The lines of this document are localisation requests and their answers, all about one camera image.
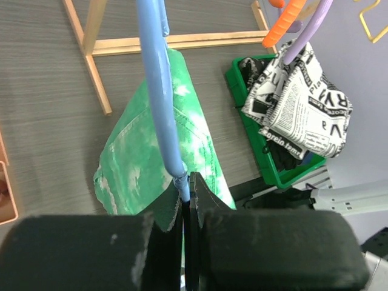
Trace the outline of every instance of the plastic basket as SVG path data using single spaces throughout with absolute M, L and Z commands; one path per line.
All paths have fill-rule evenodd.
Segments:
M 275 55 L 254 56 L 255 59 L 272 59 Z M 232 68 L 226 73 L 226 80 L 229 89 L 235 99 L 237 107 L 242 107 L 248 97 L 248 91 L 238 68 L 238 62 L 243 58 L 237 58 L 232 62 Z M 263 147 L 266 146 L 267 141 L 265 137 L 258 133 L 260 125 L 248 118 L 241 109 L 238 109 L 241 115 L 242 123 L 247 131 L 250 144 L 252 146 L 255 158 L 260 169 L 261 175 L 268 185 L 275 185 L 278 188 L 284 189 L 295 181 L 302 178 L 304 175 L 314 171 L 326 161 L 325 158 L 314 155 L 311 162 L 304 166 L 298 166 L 293 170 L 283 170 L 278 172 L 275 163 L 273 162 L 270 153 L 263 153 Z

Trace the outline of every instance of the wooden frame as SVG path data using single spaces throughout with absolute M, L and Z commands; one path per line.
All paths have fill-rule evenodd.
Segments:
M 88 68 L 89 75 L 92 79 L 92 83 L 97 92 L 102 111 L 105 115 L 109 115 L 112 113 L 112 108 L 93 57 L 139 53 L 141 51 L 139 38 L 97 40 L 107 0 L 90 0 L 85 31 L 82 29 L 72 0 L 63 0 L 63 2 L 79 48 Z M 268 26 L 258 1 L 255 1 L 252 4 L 252 10 L 260 29 L 258 31 L 170 35 L 166 37 L 167 43 L 170 48 L 180 50 L 222 45 L 261 43 L 268 34 Z M 268 51 L 269 53 L 276 53 L 276 48 L 268 48 Z

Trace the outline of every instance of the green cloth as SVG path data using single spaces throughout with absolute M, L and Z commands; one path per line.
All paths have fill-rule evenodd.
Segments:
M 210 190 L 235 209 L 183 55 L 172 49 L 168 54 L 182 160 L 189 173 L 200 172 Z M 135 215 L 162 194 L 171 180 L 159 151 L 143 81 L 101 153 L 94 175 L 96 196 L 109 214 Z

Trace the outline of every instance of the gray wall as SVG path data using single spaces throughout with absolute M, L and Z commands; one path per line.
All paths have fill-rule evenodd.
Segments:
M 388 34 L 372 44 L 361 26 L 360 11 L 375 0 L 334 0 L 311 44 L 327 77 L 351 100 L 347 144 L 327 162 L 335 187 L 388 178 Z M 277 11 L 260 0 L 269 25 Z M 372 35 L 388 25 L 388 1 L 366 13 Z M 288 34 L 281 43 L 294 38 Z

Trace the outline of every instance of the wooden floor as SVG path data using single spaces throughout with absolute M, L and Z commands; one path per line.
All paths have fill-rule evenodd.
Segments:
M 172 34 L 258 29 L 251 0 L 166 0 Z M 85 23 L 88 0 L 75 0 Z M 92 176 L 144 77 L 141 55 L 96 59 L 113 115 L 104 117 L 61 0 L 0 1 L 0 122 L 24 215 L 101 213 Z M 100 39 L 137 35 L 135 0 L 109 1 Z M 224 74 L 257 45 L 183 51 L 230 186 L 256 178 Z M 0 227 L 0 240 L 9 225 Z

